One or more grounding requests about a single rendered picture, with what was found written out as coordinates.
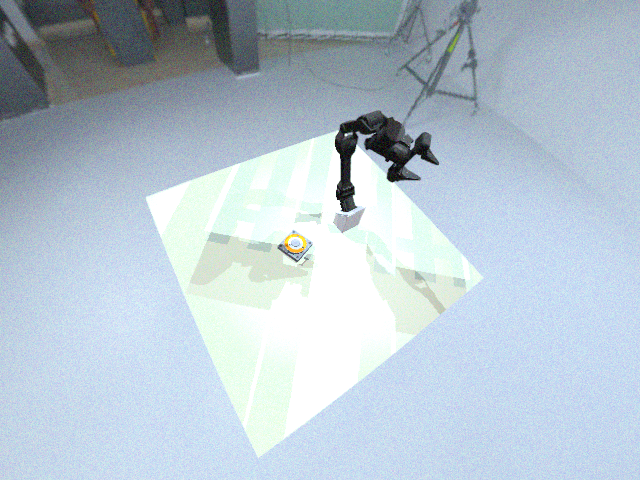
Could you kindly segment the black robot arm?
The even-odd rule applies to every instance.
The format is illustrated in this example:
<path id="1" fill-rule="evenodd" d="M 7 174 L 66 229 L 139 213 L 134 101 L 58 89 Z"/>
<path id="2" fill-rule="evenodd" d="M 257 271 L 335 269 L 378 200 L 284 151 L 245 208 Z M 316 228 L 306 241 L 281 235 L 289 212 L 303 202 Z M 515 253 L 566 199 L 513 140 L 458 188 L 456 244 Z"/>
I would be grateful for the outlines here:
<path id="1" fill-rule="evenodd" d="M 340 125 L 340 130 L 335 136 L 335 148 L 340 155 L 340 181 L 337 183 L 336 198 L 340 201 L 341 211 L 349 212 L 356 206 L 354 201 L 355 186 L 351 181 L 352 156 L 357 149 L 358 136 L 355 132 L 372 137 L 364 140 L 365 150 L 385 156 L 389 149 L 397 143 L 411 147 L 414 140 L 409 134 L 405 135 L 404 126 L 394 121 L 393 117 L 387 118 L 380 110 L 349 120 Z M 345 136 L 348 133 L 353 135 Z M 405 136 L 404 136 L 405 135 Z"/>

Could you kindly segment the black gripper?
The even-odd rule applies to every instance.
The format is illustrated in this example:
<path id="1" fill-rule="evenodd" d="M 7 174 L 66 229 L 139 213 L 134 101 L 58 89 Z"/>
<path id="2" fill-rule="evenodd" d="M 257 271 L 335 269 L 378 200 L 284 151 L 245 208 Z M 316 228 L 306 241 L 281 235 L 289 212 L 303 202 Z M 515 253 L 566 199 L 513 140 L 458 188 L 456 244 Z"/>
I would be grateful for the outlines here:
<path id="1" fill-rule="evenodd" d="M 399 143 L 391 147 L 385 157 L 385 161 L 389 160 L 394 162 L 389 168 L 387 172 L 386 179 L 390 183 L 394 183 L 395 181 L 420 181 L 421 178 L 414 174 L 412 171 L 406 168 L 406 164 L 410 159 L 412 159 L 416 154 L 421 155 L 421 159 L 427 162 L 430 162 L 434 165 L 439 165 L 439 161 L 433 155 L 430 150 L 431 145 L 431 137 L 432 135 L 428 132 L 422 132 L 419 135 L 419 138 L 415 140 L 414 148 L 410 150 L 409 147 L 405 147 Z"/>

